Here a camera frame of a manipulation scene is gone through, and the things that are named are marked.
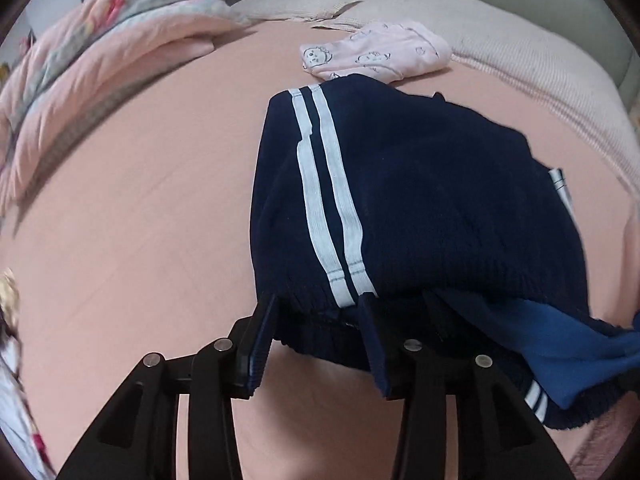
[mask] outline metal screw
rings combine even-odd
[[[422,350],[422,343],[417,339],[407,339],[404,342],[404,348],[409,352],[419,352]]]
[[[480,354],[476,356],[476,364],[481,368],[489,368],[494,364],[494,360],[488,355]]]
[[[213,348],[215,348],[218,352],[226,352],[227,350],[230,350],[233,345],[234,342],[231,341],[231,339],[229,339],[228,337],[222,337],[220,339],[217,339],[213,343]]]
[[[161,361],[160,354],[151,353],[147,354],[142,359],[142,364],[151,368],[152,366],[156,366]]]

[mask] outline pink bed sheet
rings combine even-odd
[[[19,225],[11,211],[0,264],[13,269],[20,288],[24,383],[56,466],[145,353],[196,352],[252,311],[249,211],[268,101],[314,82],[300,66],[300,44],[343,36],[287,22],[230,33],[215,52],[101,124]],[[465,66],[452,63],[399,88],[442,92],[517,128],[537,158],[564,169],[593,313],[628,324],[638,309],[640,226],[636,206],[598,156],[539,104]],[[185,408],[180,479],[187,478]],[[234,410],[247,479],[390,476],[402,407],[382,400],[368,374],[274,343],[263,385]],[[596,478],[638,413],[627,398],[604,421],[552,436],[579,478]],[[450,464],[454,457],[450,448]]]

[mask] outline white stripe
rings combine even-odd
[[[558,192],[560,200],[562,200],[564,207],[569,212],[569,215],[571,215],[574,223],[577,225],[574,216],[574,206],[571,204],[571,199],[569,198],[569,193],[566,188],[566,182],[564,181],[564,178],[562,178],[561,171],[558,168],[553,168],[552,170],[549,170],[549,175],[551,176],[551,180],[556,187],[556,191]]]
[[[376,289],[373,287],[362,261],[362,224],[353,204],[347,175],[344,172],[334,118],[331,115],[331,110],[329,110],[322,88],[319,85],[311,85],[309,88],[320,117],[320,136],[322,137],[322,146],[324,146],[329,176],[331,176],[331,184],[334,188],[335,205],[342,221],[344,257],[347,260],[351,279],[358,295],[365,292],[373,292],[375,294]]]
[[[527,396],[524,398],[524,401],[527,403],[532,410],[533,407],[538,402],[538,397],[540,396],[540,385],[536,381],[531,382],[531,387],[529,388],[529,392]]]
[[[542,399],[540,400],[540,405],[536,410],[536,417],[540,422],[544,422],[546,417],[546,406],[548,405],[548,399],[545,393],[542,393]]]
[[[316,168],[314,152],[311,148],[312,126],[309,114],[306,111],[305,99],[297,88],[289,90],[289,93],[292,97],[293,109],[296,112],[296,119],[302,135],[302,140],[298,143],[296,153],[298,155],[300,177],[302,178],[306,225],[309,229],[311,244],[329,279],[329,286],[331,286],[336,303],[340,307],[351,306],[354,304],[353,298],[344,279],[344,271],[335,251],[334,242],[331,240],[329,227],[324,216],[318,169]]]

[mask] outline peach fitted sheet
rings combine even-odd
[[[230,33],[96,128],[19,224],[11,211],[0,264],[20,288],[24,383],[56,467],[145,353],[196,352],[251,313],[249,212],[268,101],[315,82],[300,65],[300,44],[343,36],[289,22]],[[639,224],[598,156],[539,104],[460,64],[398,86],[442,92],[517,128],[539,160],[564,169],[593,312],[628,324],[638,309]],[[234,410],[247,479],[390,477],[401,403],[382,400],[368,374],[274,343],[263,385]],[[629,428],[637,403],[627,399],[615,414],[616,426]],[[628,432],[609,432],[585,452],[596,425],[554,432],[575,470],[594,456],[598,469]],[[181,479],[184,437],[181,419]]]

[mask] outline pink folded garment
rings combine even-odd
[[[321,79],[362,74],[384,83],[440,70],[451,47],[421,23],[372,22],[348,38],[300,46],[303,68]]]

